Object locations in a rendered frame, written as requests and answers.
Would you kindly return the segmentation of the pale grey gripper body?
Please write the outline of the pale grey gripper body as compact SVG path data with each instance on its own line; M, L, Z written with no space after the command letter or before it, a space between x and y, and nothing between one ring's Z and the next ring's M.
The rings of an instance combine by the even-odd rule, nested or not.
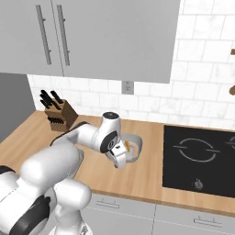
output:
M106 153L106 157L114 164L118 169L122 169L126 164L126 149L114 148Z

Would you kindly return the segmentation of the grey container with orange food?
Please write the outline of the grey container with orange food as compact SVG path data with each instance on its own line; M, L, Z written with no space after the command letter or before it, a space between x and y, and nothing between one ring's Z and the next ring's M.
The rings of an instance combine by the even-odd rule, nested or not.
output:
M123 141L127 152L126 159L127 162L135 162L138 160L141 149L142 149L142 138L135 134L124 133L121 135L121 140Z

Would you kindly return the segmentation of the grey drawer front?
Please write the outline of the grey drawer front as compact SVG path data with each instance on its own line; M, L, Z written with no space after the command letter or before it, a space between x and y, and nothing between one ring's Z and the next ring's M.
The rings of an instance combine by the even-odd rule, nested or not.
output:
M222 228L194 223L197 217L222 223ZM157 205L152 235L235 235L235 218Z
M119 209L98 206L101 198L115 201ZM82 216L94 235L151 235L154 212L154 204L92 194Z

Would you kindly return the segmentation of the wooden knife block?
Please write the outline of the wooden knife block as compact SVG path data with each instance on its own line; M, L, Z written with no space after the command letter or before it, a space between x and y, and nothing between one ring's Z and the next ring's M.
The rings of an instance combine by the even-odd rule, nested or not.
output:
M47 115L52 130L66 132L78 118L78 114L65 99L63 99L62 104L59 104L59 108L60 110L54 105L50 105L44 112Z

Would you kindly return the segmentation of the black glass hob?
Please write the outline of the black glass hob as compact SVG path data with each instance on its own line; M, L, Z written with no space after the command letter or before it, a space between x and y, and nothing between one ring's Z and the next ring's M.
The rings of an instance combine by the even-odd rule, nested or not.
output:
M235 132L165 125L162 186L235 198Z

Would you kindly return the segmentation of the grey fridge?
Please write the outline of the grey fridge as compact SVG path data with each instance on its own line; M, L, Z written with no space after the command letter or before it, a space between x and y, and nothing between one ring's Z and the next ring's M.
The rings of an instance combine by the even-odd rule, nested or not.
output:
M0 143L35 110L28 77L0 73Z

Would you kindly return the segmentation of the grey wall power outlet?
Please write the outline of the grey wall power outlet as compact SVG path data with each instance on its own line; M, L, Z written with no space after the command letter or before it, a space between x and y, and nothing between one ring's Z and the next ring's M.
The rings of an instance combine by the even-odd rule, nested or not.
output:
M121 93L123 95L133 95L134 94L134 83L132 81L122 81L121 82Z

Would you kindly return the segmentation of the wide grey wall cupboard door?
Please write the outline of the wide grey wall cupboard door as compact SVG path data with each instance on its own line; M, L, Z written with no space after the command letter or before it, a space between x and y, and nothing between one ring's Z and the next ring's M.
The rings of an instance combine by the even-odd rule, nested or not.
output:
M67 77L168 84L181 0L51 0L62 5Z

